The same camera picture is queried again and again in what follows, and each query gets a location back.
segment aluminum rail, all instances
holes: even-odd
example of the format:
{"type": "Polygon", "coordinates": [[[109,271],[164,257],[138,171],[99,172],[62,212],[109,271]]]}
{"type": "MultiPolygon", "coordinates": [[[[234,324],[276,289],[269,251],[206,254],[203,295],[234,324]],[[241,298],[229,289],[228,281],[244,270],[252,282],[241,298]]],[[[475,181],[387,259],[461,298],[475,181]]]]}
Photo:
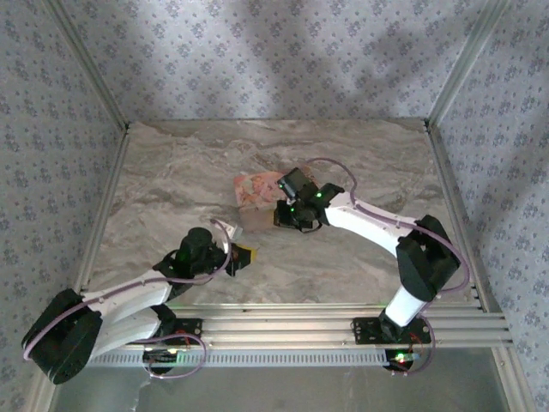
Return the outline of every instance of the aluminum rail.
{"type": "MultiPolygon", "coordinates": [[[[352,320],[376,317],[382,306],[194,305],[172,309],[178,318],[203,319],[202,340],[210,350],[403,347],[355,344],[352,320]]],[[[441,305],[430,308],[425,315],[434,329],[438,347],[507,348],[512,345],[502,313],[441,305]]],[[[143,350],[143,345],[126,345],[121,349],[143,350]]]]}

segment glass panel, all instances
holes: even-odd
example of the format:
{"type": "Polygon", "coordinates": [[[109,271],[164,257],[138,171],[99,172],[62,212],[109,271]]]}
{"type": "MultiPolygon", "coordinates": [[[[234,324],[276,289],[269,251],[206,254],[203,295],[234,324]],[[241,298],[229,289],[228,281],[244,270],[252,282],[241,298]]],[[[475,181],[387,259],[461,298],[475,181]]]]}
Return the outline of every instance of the glass panel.
{"type": "Polygon", "coordinates": [[[141,368],[87,368],[56,398],[51,412],[509,410],[490,349],[439,349],[429,368],[406,378],[381,367],[271,367],[150,381],[141,368]]]}

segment metal bracket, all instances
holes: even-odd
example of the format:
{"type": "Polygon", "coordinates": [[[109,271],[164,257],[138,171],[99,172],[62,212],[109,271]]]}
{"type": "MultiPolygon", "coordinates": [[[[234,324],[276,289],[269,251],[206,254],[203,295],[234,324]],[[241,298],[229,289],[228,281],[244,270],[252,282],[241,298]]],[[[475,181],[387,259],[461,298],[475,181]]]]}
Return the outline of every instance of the metal bracket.
{"type": "MultiPolygon", "coordinates": [[[[202,319],[199,318],[178,318],[174,322],[173,333],[190,333],[192,335],[202,336],[202,319]]],[[[177,362],[178,351],[172,351],[169,346],[183,347],[197,346],[199,343],[192,339],[184,337],[175,337],[164,341],[166,348],[155,348],[143,352],[142,361],[144,364],[171,364],[169,367],[151,367],[151,371],[157,374],[168,373],[172,370],[173,364],[177,362]]]]}
{"type": "Polygon", "coordinates": [[[379,345],[387,343],[399,343],[412,345],[414,343],[429,344],[431,335],[425,321],[421,318],[414,318],[404,328],[399,342],[392,342],[381,329],[379,318],[354,318],[352,323],[354,342],[357,345],[379,345]]]}

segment patterned wall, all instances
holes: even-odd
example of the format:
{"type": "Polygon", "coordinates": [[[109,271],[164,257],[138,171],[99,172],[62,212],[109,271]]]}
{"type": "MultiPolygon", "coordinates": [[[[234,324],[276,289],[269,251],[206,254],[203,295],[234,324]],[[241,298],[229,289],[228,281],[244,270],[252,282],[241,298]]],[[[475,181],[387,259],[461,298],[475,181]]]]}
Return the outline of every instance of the patterned wall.
{"type": "Polygon", "coordinates": [[[146,121],[426,117],[484,1],[63,4],[122,111],[146,121]]]}
{"type": "Polygon", "coordinates": [[[40,2],[0,0],[0,410],[22,408],[21,339],[73,284],[120,131],[40,2]]]}
{"type": "Polygon", "coordinates": [[[549,410],[549,4],[514,2],[441,133],[475,252],[549,410]]]}

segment cable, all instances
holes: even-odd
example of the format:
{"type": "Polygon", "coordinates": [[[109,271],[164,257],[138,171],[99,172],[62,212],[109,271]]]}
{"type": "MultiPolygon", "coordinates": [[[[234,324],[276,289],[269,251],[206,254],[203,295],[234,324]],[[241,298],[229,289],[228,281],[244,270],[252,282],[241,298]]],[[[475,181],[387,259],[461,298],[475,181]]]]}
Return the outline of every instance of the cable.
{"type": "Polygon", "coordinates": [[[423,319],[423,321],[427,325],[427,328],[429,329],[429,336],[431,337],[431,351],[427,355],[427,359],[425,360],[425,362],[423,362],[423,365],[418,367],[416,370],[401,372],[405,376],[415,375],[417,373],[423,372],[427,367],[429,367],[429,365],[432,363],[433,358],[435,357],[435,349],[437,348],[437,341],[435,341],[435,331],[432,328],[431,322],[429,322],[427,318],[421,315],[418,315],[418,318],[423,319]]]}
{"type": "Polygon", "coordinates": [[[349,177],[353,181],[353,187],[349,191],[349,196],[351,197],[351,202],[353,203],[353,206],[356,210],[358,210],[359,212],[362,212],[363,214],[365,214],[365,215],[367,215],[367,216],[369,216],[373,219],[376,219],[378,221],[382,221],[382,222],[388,223],[390,225],[400,225],[401,227],[405,227],[407,229],[417,230],[418,232],[422,232],[422,233],[426,234],[427,236],[429,236],[430,238],[436,240],[441,245],[448,248],[448,250],[450,250],[457,257],[457,259],[460,261],[460,264],[463,266],[463,272],[464,272],[463,282],[460,283],[458,286],[455,286],[453,288],[448,288],[448,289],[441,290],[440,294],[449,294],[451,292],[457,292],[459,290],[464,289],[469,284],[469,281],[471,279],[471,270],[469,268],[468,261],[465,259],[465,257],[463,257],[461,252],[454,245],[452,245],[448,240],[446,240],[442,236],[432,232],[429,229],[425,229],[424,227],[415,225],[413,223],[408,223],[408,222],[405,222],[405,221],[397,221],[396,219],[392,219],[390,217],[382,216],[382,215],[379,215],[379,214],[377,214],[375,212],[372,212],[368,209],[363,208],[360,204],[357,204],[357,200],[356,200],[356,197],[354,195],[354,192],[357,190],[357,186],[359,185],[359,183],[358,183],[356,177],[354,176],[353,172],[351,172],[351,170],[347,166],[345,166],[343,163],[341,163],[339,161],[336,161],[334,159],[330,159],[328,157],[315,157],[313,159],[309,159],[308,161],[306,161],[305,164],[312,163],[313,161],[327,161],[329,163],[333,163],[333,164],[341,167],[345,172],[347,172],[347,174],[349,175],[349,177]]]}
{"type": "Polygon", "coordinates": [[[154,373],[151,368],[150,368],[150,362],[148,364],[148,367],[145,367],[145,370],[148,372],[148,375],[151,377],[151,378],[157,378],[157,379],[180,379],[180,378],[187,378],[189,377],[190,375],[194,374],[194,373],[197,373],[198,371],[200,371],[204,364],[206,363],[206,359],[208,358],[208,350],[206,349],[206,343],[204,343],[204,341],[196,336],[196,335],[192,335],[190,333],[183,333],[183,332],[179,332],[179,333],[174,333],[174,334],[171,334],[171,335],[166,335],[166,336],[161,336],[161,337],[151,337],[149,339],[141,339],[139,341],[135,341],[134,343],[157,343],[157,342],[162,342],[162,341],[165,341],[167,339],[173,339],[174,337],[184,337],[185,339],[189,338],[189,339],[192,339],[193,341],[195,342],[198,342],[198,344],[201,346],[202,348],[202,352],[203,352],[203,355],[202,355],[202,358],[200,359],[200,362],[198,362],[198,364],[190,371],[188,371],[187,373],[180,373],[179,375],[159,375],[158,373],[154,373]]]}
{"type": "Polygon", "coordinates": [[[208,283],[209,281],[211,281],[212,279],[214,279],[214,277],[216,277],[220,272],[222,272],[223,270],[225,270],[226,266],[229,264],[230,260],[231,260],[231,254],[232,254],[232,250],[231,250],[231,238],[229,236],[229,233],[227,233],[225,227],[221,224],[220,221],[217,221],[215,219],[211,219],[210,220],[210,223],[214,224],[215,226],[217,226],[219,229],[221,229],[221,231],[223,232],[223,234],[225,235],[226,239],[227,239],[227,243],[228,243],[228,251],[227,251],[227,254],[226,254],[226,258],[225,258],[225,262],[223,262],[223,264],[217,269],[215,270],[212,274],[210,275],[207,275],[207,276],[202,276],[200,278],[195,278],[195,279],[173,279],[173,278],[167,278],[165,276],[162,276],[162,277],[153,277],[153,278],[150,278],[150,279],[147,279],[145,281],[137,281],[137,282],[133,282],[133,283],[130,283],[128,285],[124,285],[124,286],[121,286],[120,288],[116,288],[116,289],[113,289],[112,291],[110,292],[107,292],[97,298],[93,298],[93,299],[90,299],[90,300],[86,300],[84,302],[81,302],[79,303],[78,305],[76,306],[73,306],[71,307],[69,310],[61,313],[59,316],[57,316],[56,318],[54,318],[43,330],[41,330],[39,332],[38,335],[36,335],[33,340],[31,340],[29,343],[27,343],[27,345],[25,346],[24,348],[24,351],[23,351],[23,359],[25,361],[29,361],[30,360],[30,353],[32,352],[32,350],[34,349],[34,347],[38,344],[38,342],[50,331],[52,330],[54,327],[56,327],[60,322],[62,322],[63,320],[65,320],[66,318],[68,318],[70,315],[72,315],[73,313],[75,312],[78,312],[80,311],[81,309],[83,309],[84,307],[86,306],[90,306],[90,305],[93,305],[94,303],[102,303],[105,299],[109,299],[111,298],[112,296],[116,296],[117,294],[121,294],[122,292],[126,292],[128,290],[131,290],[133,288],[137,288],[139,286],[145,286],[145,285],[148,285],[149,283],[156,283],[156,282],[168,282],[168,283],[192,283],[192,284],[197,284],[197,285],[203,285],[205,283],[208,283]]]}

